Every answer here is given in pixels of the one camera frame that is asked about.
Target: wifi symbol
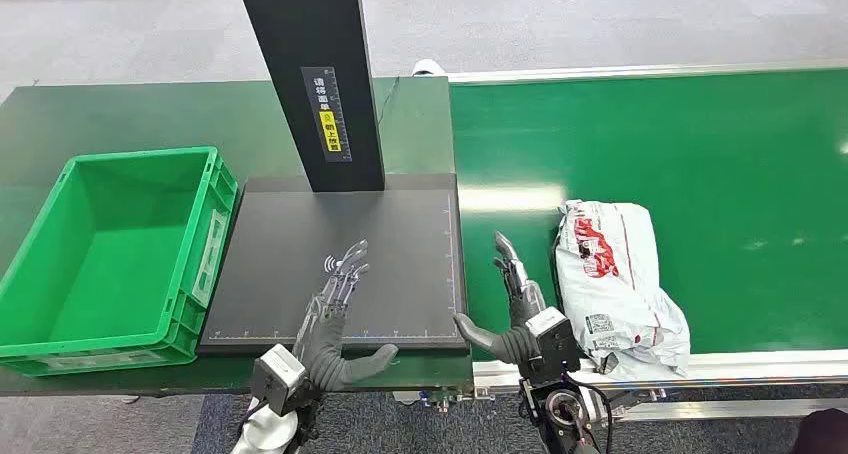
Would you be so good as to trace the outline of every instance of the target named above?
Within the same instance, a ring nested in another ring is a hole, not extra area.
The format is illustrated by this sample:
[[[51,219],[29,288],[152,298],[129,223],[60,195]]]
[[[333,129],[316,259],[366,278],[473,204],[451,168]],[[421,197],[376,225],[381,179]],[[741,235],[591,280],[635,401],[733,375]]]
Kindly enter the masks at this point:
[[[330,273],[336,270],[336,265],[338,265],[338,261],[333,256],[327,256],[324,259],[324,272]]]

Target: yellow warning label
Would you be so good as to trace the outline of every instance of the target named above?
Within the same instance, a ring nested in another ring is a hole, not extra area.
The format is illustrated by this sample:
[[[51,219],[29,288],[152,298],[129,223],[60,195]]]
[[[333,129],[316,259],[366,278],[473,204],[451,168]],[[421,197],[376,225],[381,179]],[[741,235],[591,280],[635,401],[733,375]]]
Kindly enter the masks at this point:
[[[339,143],[339,130],[336,128],[336,116],[333,115],[333,111],[318,111],[318,118],[321,119],[327,150],[341,152],[342,145]]]

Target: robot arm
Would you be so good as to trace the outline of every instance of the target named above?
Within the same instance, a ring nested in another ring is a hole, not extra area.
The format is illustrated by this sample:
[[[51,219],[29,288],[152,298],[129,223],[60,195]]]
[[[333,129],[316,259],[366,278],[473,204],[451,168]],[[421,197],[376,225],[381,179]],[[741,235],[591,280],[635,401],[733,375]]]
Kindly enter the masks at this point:
[[[342,332],[351,295],[361,276],[368,242],[360,241],[329,267],[324,288],[309,303],[292,352],[277,344],[256,360],[251,408],[232,454],[291,454],[317,436],[322,394],[384,371],[397,354],[393,344],[368,357],[342,358]]]
[[[512,244],[499,232],[495,248],[501,255],[495,265],[504,278],[512,328],[496,335],[464,314],[455,316],[457,327],[472,344],[518,365],[523,407],[549,453],[597,454],[586,436],[589,419],[580,392],[583,385],[568,374],[580,367],[571,322],[556,308],[545,307],[539,285],[529,280]]]

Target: white bag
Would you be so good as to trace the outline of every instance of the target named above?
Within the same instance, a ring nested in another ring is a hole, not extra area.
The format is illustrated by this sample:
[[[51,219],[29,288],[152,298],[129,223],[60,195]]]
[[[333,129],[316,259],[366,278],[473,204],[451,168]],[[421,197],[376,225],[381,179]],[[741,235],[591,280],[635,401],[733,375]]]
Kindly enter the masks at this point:
[[[685,375],[689,326],[662,290],[654,230],[635,204],[567,201],[556,245],[563,310],[595,362],[615,354],[609,375],[655,378],[667,366]]]

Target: red printed logo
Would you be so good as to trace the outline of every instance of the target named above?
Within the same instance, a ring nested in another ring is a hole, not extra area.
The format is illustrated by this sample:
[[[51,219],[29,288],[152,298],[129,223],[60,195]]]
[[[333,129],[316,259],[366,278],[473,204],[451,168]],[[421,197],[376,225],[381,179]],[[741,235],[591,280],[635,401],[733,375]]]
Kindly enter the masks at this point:
[[[574,220],[574,235],[577,248],[583,259],[583,272],[589,277],[604,277],[610,272],[618,276],[618,267],[612,257],[612,248],[604,235],[592,227],[592,220],[578,217]]]

